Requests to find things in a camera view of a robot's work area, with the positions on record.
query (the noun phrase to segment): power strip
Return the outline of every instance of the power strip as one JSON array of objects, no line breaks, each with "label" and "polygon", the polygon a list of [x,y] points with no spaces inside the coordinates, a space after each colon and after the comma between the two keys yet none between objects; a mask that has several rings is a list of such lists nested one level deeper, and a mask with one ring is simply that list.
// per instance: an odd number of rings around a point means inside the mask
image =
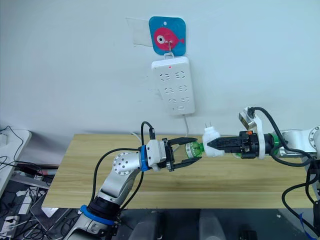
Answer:
[{"label": "power strip", "polygon": [[11,227],[17,225],[19,222],[19,216],[7,216],[4,220],[0,239],[13,239],[16,233],[16,227]]},{"label": "power strip", "polygon": [[154,61],[151,69],[168,112],[171,115],[194,113],[189,59],[182,56]]}]

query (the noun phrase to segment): white device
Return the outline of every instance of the white device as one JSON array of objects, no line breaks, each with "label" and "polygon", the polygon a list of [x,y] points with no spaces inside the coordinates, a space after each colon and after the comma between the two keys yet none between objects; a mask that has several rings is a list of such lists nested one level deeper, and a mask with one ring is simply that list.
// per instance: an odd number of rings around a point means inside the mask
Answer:
[{"label": "white device", "polygon": [[151,68],[168,112],[171,115],[194,113],[189,59],[182,56],[154,61]]}]

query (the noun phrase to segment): green plastic bottle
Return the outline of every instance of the green plastic bottle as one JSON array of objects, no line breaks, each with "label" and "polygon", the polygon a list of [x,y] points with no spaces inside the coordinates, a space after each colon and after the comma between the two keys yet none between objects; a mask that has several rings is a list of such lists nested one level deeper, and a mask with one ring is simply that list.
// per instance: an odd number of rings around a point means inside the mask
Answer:
[{"label": "green plastic bottle", "polygon": [[202,142],[193,141],[185,145],[185,152],[189,159],[201,157],[204,151],[204,144]]}]

